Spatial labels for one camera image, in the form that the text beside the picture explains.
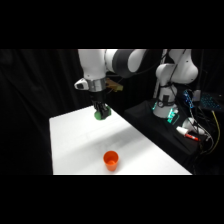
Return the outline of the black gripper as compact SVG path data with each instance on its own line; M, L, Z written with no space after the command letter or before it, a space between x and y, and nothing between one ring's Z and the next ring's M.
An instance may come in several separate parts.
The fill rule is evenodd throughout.
M106 91L102 90L99 92L91 92L90 93L91 101L94 105L94 108L96 109L94 113L95 118L101 118L101 108L104 108L102 119L106 119L111 115L111 108L108 105L105 105L106 102Z

